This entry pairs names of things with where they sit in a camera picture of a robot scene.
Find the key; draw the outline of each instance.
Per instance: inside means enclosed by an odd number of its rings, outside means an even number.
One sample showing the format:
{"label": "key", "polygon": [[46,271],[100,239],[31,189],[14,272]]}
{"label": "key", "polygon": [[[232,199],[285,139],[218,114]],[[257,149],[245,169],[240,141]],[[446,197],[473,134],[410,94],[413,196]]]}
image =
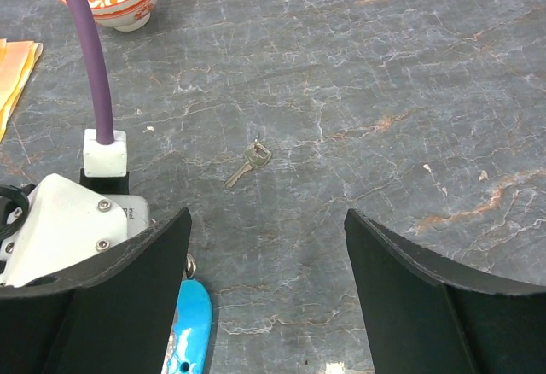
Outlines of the key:
{"label": "key", "polygon": [[224,187],[226,189],[233,187],[235,182],[245,173],[252,171],[254,168],[264,167],[271,160],[271,152],[258,140],[245,149],[244,155],[245,163],[225,182]]}

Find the orange napkin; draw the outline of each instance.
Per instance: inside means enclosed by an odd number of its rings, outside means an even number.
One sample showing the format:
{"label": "orange napkin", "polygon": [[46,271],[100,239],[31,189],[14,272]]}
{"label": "orange napkin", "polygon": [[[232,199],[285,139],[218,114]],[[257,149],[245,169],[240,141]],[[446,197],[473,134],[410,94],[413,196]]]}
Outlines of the orange napkin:
{"label": "orange napkin", "polygon": [[42,48],[33,41],[0,40],[0,141]]}

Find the blue plastic handle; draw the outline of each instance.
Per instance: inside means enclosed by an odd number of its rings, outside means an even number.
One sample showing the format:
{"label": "blue plastic handle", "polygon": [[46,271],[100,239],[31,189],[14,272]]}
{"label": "blue plastic handle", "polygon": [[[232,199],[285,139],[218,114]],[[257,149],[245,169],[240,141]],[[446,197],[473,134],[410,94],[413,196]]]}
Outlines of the blue plastic handle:
{"label": "blue plastic handle", "polygon": [[171,357],[164,374],[203,374],[212,329],[211,297],[196,280],[184,280],[167,347]]}

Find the white connector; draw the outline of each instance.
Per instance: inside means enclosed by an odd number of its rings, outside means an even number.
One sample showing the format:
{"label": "white connector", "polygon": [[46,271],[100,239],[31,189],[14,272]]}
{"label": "white connector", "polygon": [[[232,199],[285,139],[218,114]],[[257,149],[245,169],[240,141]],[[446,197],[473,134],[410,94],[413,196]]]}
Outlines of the white connector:
{"label": "white connector", "polygon": [[113,143],[101,145],[96,130],[84,134],[84,170],[88,178],[123,178],[127,174],[127,134],[113,132]]}

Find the black wire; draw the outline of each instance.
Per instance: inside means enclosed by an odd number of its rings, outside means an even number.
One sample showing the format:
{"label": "black wire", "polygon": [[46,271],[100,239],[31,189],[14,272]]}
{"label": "black wire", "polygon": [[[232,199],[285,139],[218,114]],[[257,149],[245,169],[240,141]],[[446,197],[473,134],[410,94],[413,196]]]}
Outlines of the black wire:
{"label": "black wire", "polygon": [[22,213],[9,225],[0,226],[0,242],[16,233],[25,223],[30,210],[30,203],[26,193],[14,186],[0,185],[0,197],[12,201],[16,207],[20,207]]}

